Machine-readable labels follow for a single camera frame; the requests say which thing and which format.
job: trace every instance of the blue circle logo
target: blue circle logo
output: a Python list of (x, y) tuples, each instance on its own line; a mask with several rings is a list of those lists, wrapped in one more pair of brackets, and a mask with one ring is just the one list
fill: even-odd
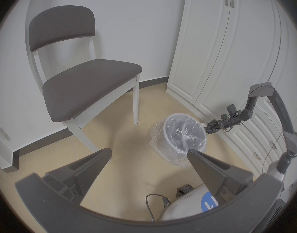
[(214, 207), (217, 207), (219, 204), (215, 198), (211, 195), (210, 192), (207, 192), (201, 199), (201, 209), (203, 212), (209, 211)]

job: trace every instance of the wall outlet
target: wall outlet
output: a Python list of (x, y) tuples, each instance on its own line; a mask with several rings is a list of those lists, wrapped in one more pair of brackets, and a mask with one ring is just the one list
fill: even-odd
[(6, 132), (0, 127), (0, 138), (4, 140), (6, 138), (7, 134)]

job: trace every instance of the white chair frame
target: white chair frame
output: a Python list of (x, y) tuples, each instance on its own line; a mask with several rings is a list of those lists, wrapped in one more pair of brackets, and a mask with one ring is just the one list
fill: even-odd
[[(89, 38), (89, 52), (92, 60), (96, 59), (95, 48), (93, 44), (93, 36)], [(39, 59), (38, 50), (33, 51), (36, 67), (41, 77), (42, 83), (44, 84), (47, 79), (45, 77), (42, 64)], [(99, 151), (99, 149), (92, 143), (91, 140), (83, 133), (81, 130), (87, 123), (89, 123), (96, 115), (113, 103), (116, 99), (122, 96), (124, 93), (133, 88), (133, 122), (135, 125), (138, 124), (139, 118), (139, 80), (140, 74), (129, 80), (128, 82), (122, 84), (120, 87), (111, 91), (109, 94), (105, 95), (100, 100), (96, 101), (92, 106), (88, 107), (85, 111), (79, 114), (75, 118), (71, 118), (68, 121), (62, 122), (66, 127), (88, 148), (93, 152)]]

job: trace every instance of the floor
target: floor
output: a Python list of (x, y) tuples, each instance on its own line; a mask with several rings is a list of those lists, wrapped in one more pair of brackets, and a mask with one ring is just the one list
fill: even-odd
[[(166, 83), (140, 89), (139, 123), (133, 124), (132, 92), (112, 103), (84, 128), (84, 133), (102, 149), (112, 149), (112, 159), (93, 183), (81, 206), (105, 215), (139, 221), (150, 221), (145, 197), (150, 193), (176, 198), (184, 184), (196, 187), (201, 179), (192, 168), (181, 168), (162, 159), (149, 145), (154, 125), (173, 113), (187, 113), (197, 118), (166, 93)], [(30, 173), (46, 172), (91, 154), (75, 136), (23, 155), (19, 171), (5, 173), (0, 169), (0, 187), (9, 204), (35, 232), (45, 232), (20, 199), (14, 183)], [(208, 135), (206, 154), (248, 170), (244, 162), (217, 135)], [(163, 209), (160, 197), (151, 196), (149, 204), (155, 218)]]

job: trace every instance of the gray baseboard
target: gray baseboard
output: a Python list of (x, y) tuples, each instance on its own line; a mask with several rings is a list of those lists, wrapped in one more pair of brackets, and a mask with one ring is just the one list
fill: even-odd
[[(155, 85), (155, 84), (159, 84), (159, 83), (164, 83), (167, 82), (169, 79), (169, 77), (162, 77), (162, 78), (158, 78), (158, 79), (153, 79), (153, 80), (146, 80), (146, 81), (142, 81), (140, 82), (139, 86), (140, 89), (144, 88), (144, 87), (148, 87), (151, 85)], [(49, 136), (46, 136), (36, 142), (33, 142), (17, 151), (15, 151), (13, 153), (13, 165), (7, 168), (4, 168), (3, 171), (5, 171), (6, 173), (9, 172), (14, 172), (14, 171), (18, 171), (19, 170), (19, 157), (23, 156), (27, 153), (30, 153), (34, 150), (40, 149), (44, 146), (47, 146), (49, 144), (52, 144), (54, 142), (60, 141), (64, 138), (67, 138), (69, 136), (73, 135), (72, 132), (70, 132), (68, 129), (63, 129), (60, 130), (54, 134), (51, 134)]]

